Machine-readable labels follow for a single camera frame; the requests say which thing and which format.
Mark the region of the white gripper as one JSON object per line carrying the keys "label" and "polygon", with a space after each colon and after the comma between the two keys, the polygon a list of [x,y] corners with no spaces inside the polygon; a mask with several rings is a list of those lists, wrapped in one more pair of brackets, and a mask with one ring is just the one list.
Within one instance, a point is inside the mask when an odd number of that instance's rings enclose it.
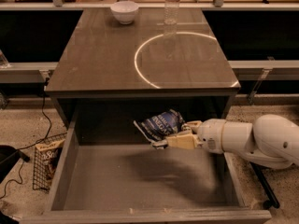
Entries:
{"label": "white gripper", "polygon": [[153,142],[152,146],[195,149],[201,141],[202,149],[210,153],[222,154],[221,139],[225,123],[225,119],[208,119],[203,123],[201,120],[188,121],[182,125],[183,132],[168,135],[162,141]]}

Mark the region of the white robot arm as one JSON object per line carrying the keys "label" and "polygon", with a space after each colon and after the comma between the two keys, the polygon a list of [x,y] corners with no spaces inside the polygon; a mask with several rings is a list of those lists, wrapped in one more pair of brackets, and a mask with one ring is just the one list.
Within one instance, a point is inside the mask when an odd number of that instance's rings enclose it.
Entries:
{"label": "white robot arm", "polygon": [[187,122],[186,130],[154,142],[155,148],[202,148],[215,154],[234,153],[246,161],[285,169],[299,165],[299,126],[278,115],[263,115],[252,123],[226,119]]}

